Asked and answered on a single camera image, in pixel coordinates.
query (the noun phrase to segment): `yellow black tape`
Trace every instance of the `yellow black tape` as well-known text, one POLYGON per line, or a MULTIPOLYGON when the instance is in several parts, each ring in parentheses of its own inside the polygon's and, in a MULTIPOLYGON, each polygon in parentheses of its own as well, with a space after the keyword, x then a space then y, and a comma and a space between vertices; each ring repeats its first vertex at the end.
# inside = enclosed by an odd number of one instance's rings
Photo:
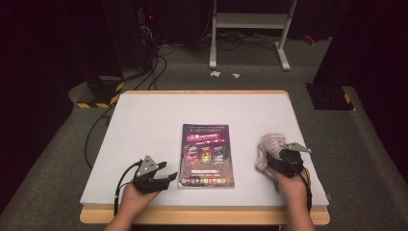
POLYGON ((354 108, 353 104, 351 103, 351 98, 350 98, 350 96, 348 96, 347 93, 344 94, 344 99, 345 99, 345 102, 346 102, 349 106, 353 107, 352 111, 356 111, 356 108, 354 108))
POLYGON ((115 87, 115 91, 111 93, 111 96, 103 100, 93 100, 92 102, 77 102, 79 108, 109 108, 117 103, 119 100, 120 93, 123 89, 124 84, 120 83, 115 87))

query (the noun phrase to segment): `white tabletop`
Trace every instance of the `white tabletop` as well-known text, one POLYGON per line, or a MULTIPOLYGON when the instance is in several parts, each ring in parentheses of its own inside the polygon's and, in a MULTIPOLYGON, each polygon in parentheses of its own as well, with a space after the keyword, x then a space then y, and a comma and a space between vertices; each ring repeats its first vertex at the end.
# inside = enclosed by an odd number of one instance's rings
MULTIPOLYGON (((234 189, 182 190, 178 178, 152 201, 155 206, 270 207, 283 197, 269 178, 255 169, 257 145, 267 133, 282 133, 287 142, 304 143, 285 91, 132 91, 120 95, 81 198, 84 205, 114 204, 124 170, 146 155, 167 166, 155 178, 179 170, 183 124, 228 124, 235 176, 234 189)), ((310 154, 301 153, 311 173, 313 206, 328 205, 310 154)), ((130 181, 136 168, 123 182, 130 181)))

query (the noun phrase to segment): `small white object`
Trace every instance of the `small white object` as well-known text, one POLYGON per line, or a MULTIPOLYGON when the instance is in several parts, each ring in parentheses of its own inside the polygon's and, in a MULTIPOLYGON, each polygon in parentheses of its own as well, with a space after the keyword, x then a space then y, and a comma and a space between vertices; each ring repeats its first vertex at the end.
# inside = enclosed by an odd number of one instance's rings
POLYGON ((219 74, 220 74, 220 73, 221 73, 221 72, 213 71, 213 72, 211 72, 211 76, 219 77, 219 74))

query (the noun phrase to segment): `table leg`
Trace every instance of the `table leg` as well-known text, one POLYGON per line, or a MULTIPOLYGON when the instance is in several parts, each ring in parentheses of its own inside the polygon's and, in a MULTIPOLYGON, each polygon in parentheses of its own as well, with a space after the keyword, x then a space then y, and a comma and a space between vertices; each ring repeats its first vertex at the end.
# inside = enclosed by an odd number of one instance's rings
POLYGON ((294 12, 294 8, 296 7, 296 3, 297 3, 297 0, 292 1, 291 6, 289 8, 288 16, 285 21, 285 26, 282 31, 282 36, 278 42, 275 42, 279 60, 281 61, 282 68, 285 71, 291 70, 291 67, 289 66, 289 62, 288 62, 288 59, 286 58, 285 51, 283 50, 283 46, 285 45, 285 41, 286 41, 286 37, 289 32, 289 28, 291 27, 293 12, 294 12))
POLYGON ((217 67, 217 0, 213 4, 213 29, 211 34, 210 69, 217 67))

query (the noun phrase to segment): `pamphlet cover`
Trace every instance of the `pamphlet cover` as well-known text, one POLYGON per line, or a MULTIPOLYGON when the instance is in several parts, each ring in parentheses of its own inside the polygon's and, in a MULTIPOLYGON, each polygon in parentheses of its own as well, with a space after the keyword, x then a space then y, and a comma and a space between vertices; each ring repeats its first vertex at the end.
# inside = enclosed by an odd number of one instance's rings
POLYGON ((228 125, 183 124, 179 187, 234 188, 228 125))

